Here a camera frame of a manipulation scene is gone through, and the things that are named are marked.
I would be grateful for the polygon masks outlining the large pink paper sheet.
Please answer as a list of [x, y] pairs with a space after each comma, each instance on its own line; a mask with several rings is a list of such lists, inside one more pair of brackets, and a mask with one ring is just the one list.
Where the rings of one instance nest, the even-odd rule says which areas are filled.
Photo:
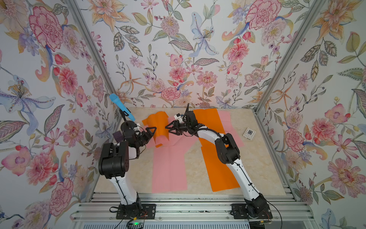
[[160, 135], [148, 144], [153, 149], [152, 193], [187, 190], [185, 154], [198, 138]]

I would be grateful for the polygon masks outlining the orange paper sheet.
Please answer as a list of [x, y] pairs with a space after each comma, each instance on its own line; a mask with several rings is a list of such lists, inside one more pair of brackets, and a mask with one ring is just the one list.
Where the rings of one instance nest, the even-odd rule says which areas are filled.
[[[193, 111], [198, 123], [205, 125], [218, 133], [224, 134], [225, 130], [222, 125], [219, 113], [216, 109], [196, 109]], [[209, 181], [213, 192], [239, 188], [231, 170], [226, 164], [223, 164], [216, 151], [215, 143], [208, 140], [199, 139], [201, 142], [201, 150], [204, 157]]]

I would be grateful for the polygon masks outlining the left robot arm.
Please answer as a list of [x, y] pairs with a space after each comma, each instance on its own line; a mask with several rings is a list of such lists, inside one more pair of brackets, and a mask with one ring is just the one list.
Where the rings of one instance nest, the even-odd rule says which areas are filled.
[[142, 204], [128, 171], [130, 161], [140, 157], [140, 148], [149, 143], [156, 130], [156, 127], [144, 129], [128, 120], [121, 124], [121, 130], [113, 133], [115, 143], [103, 144], [98, 171], [113, 183], [120, 196], [119, 206], [110, 208], [117, 219], [155, 219], [156, 205]]

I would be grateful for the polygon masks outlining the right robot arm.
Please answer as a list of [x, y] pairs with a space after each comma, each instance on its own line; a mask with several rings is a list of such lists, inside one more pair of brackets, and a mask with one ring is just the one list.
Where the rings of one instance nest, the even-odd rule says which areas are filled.
[[232, 172], [242, 190], [245, 203], [231, 205], [230, 214], [235, 219], [266, 219], [273, 218], [270, 203], [252, 183], [240, 158], [239, 147], [230, 133], [217, 132], [217, 125], [222, 124], [216, 109], [190, 111], [187, 106], [184, 114], [177, 114], [165, 128], [174, 135], [196, 136], [215, 145], [218, 160]]

